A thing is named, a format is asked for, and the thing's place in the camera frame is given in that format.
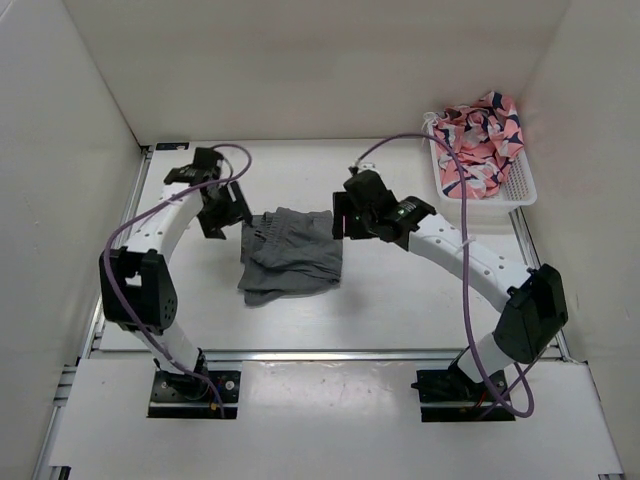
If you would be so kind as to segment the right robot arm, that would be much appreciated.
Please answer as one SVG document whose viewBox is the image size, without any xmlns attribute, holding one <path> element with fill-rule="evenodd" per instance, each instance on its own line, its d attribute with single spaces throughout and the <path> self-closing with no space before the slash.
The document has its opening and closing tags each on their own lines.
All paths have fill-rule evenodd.
<svg viewBox="0 0 640 480">
<path fill-rule="evenodd" d="M 474 341 L 431 387 L 470 400 L 485 377 L 513 364 L 533 363 L 568 320 L 560 273 L 505 259 L 461 232 L 435 208 L 409 196 L 397 201 L 357 204 L 346 192 L 333 195 L 333 235 L 337 239 L 378 238 L 434 262 L 481 294 L 500 314 L 494 330 Z"/>
</svg>

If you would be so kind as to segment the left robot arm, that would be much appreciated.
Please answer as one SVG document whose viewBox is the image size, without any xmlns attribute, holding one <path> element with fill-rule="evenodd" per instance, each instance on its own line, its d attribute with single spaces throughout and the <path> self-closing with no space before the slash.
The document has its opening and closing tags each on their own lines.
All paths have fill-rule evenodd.
<svg viewBox="0 0 640 480">
<path fill-rule="evenodd" d="M 99 257 L 106 319 L 143 342 L 158 368 L 176 375 L 175 388 L 188 400 L 206 395 L 210 377 L 199 369 L 200 350 L 176 320 L 171 256 L 193 220 L 200 222 L 205 237 L 224 239 L 224 228 L 251 219 L 236 181 L 198 190 L 172 183 L 163 187 L 157 204 L 134 222 L 124 245 L 108 248 Z"/>
</svg>

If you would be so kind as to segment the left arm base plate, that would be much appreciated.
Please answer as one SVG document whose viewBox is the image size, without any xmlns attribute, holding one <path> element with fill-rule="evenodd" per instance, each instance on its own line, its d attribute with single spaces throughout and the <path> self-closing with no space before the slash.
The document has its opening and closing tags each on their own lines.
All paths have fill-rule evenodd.
<svg viewBox="0 0 640 480">
<path fill-rule="evenodd" d="M 240 370 L 210 370 L 210 381 L 223 403 L 201 380 L 156 370 L 150 391 L 147 417 L 152 419 L 235 420 L 241 387 Z"/>
</svg>

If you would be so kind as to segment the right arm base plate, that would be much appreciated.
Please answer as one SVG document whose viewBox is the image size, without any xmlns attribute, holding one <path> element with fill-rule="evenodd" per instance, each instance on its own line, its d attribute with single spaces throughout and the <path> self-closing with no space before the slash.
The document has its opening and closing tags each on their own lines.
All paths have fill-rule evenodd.
<svg viewBox="0 0 640 480">
<path fill-rule="evenodd" d="M 448 370 L 418 370 L 411 384 L 420 402 L 423 423 L 510 422 L 515 416 L 495 399 L 481 382 L 455 383 Z"/>
</svg>

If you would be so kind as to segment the grey shorts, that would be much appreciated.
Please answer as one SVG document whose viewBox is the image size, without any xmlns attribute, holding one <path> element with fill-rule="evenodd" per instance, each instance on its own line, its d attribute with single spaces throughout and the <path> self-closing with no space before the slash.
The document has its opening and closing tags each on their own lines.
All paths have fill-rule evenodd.
<svg viewBox="0 0 640 480">
<path fill-rule="evenodd" d="M 242 225 L 238 289 L 244 303 L 261 307 L 281 297 L 325 292 L 341 282 L 342 242 L 333 238 L 329 210 L 279 207 Z"/>
</svg>

